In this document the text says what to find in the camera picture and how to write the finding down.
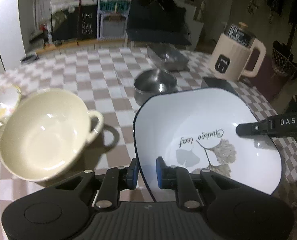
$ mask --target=stainless steel bowl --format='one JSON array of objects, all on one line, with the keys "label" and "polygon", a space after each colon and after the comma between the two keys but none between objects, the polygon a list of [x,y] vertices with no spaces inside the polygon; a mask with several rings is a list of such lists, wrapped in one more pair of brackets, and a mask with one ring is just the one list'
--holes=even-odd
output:
[{"label": "stainless steel bowl", "polygon": [[146,70],[135,79],[135,100],[141,106],[153,95],[176,92],[176,85],[176,77],[167,70]]}]

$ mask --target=checkered tablecloth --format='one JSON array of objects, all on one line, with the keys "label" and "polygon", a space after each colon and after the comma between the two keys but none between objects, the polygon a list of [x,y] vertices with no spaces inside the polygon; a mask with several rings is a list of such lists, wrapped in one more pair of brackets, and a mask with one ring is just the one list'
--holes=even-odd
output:
[{"label": "checkered tablecloth", "polygon": [[[178,89],[200,88],[204,76],[213,76],[206,68],[209,55],[183,53],[190,58],[190,71],[175,73]],[[63,88],[77,94],[89,109],[102,112],[106,123],[104,131],[64,177],[89,169],[103,174],[111,167],[128,166],[135,157],[132,124],[139,106],[134,99],[133,82],[141,71],[152,67],[147,50],[143,48],[85,50],[53,55],[9,70],[0,74],[0,85],[17,84],[26,95],[43,88]],[[276,114],[256,88],[242,82],[231,82],[231,85],[258,120]],[[282,158],[282,180],[275,195],[292,204],[297,199],[297,143],[292,138],[274,139],[274,142]],[[0,240],[7,239],[1,227],[5,207],[53,182],[36,184],[17,179],[0,162]],[[151,201],[141,177],[138,189],[121,192],[121,199]]]}]

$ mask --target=kettle lid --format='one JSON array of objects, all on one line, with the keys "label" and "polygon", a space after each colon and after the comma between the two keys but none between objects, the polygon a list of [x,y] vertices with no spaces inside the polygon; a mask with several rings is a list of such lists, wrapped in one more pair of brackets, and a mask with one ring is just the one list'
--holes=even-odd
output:
[{"label": "kettle lid", "polygon": [[252,41],[256,38],[256,36],[248,30],[247,24],[243,22],[239,22],[238,26],[235,24],[227,25],[224,34],[245,47],[250,47],[253,43]]}]

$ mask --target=stainless steel tray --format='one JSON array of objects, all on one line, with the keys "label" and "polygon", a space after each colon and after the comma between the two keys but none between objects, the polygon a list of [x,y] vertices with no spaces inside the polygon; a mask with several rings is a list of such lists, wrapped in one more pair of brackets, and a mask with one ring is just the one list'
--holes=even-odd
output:
[{"label": "stainless steel tray", "polygon": [[147,54],[153,63],[168,71],[186,70],[189,59],[170,44],[154,44],[147,46]]}]

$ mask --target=electric kettle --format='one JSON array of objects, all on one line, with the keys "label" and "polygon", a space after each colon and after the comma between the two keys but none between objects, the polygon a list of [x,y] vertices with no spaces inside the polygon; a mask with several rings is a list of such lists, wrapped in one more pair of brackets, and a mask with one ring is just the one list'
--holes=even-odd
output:
[{"label": "electric kettle", "polygon": [[[254,49],[259,50],[259,56],[252,71],[245,67]],[[247,30],[247,25],[240,22],[239,26],[228,25],[221,34],[208,63],[209,68],[217,78],[237,81],[241,76],[255,77],[266,54],[262,42]]]}]

